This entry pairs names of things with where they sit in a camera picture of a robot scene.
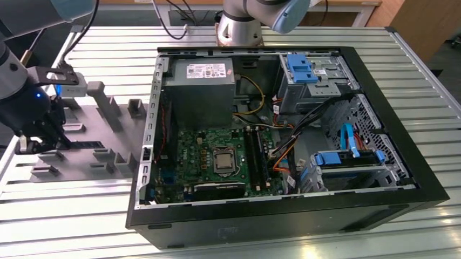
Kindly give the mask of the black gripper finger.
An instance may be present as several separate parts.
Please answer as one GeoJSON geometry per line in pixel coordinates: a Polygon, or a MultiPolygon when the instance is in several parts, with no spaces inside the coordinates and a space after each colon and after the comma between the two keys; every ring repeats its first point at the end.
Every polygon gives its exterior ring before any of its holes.
{"type": "Polygon", "coordinates": [[[44,114],[37,128],[41,143],[53,149],[69,150],[71,140],[65,137],[63,126],[67,123],[63,100],[57,95],[49,97],[50,107],[44,114]]]}
{"type": "Polygon", "coordinates": [[[57,148],[57,144],[60,142],[60,137],[42,137],[41,141],[32,140],[32,137],[26,137],[24,135],[18,136],[18,140],[14,146],[14,154],[16,155],[29,155],[29,154],[40,154],[46,151],[52,151],[57,148]]]}

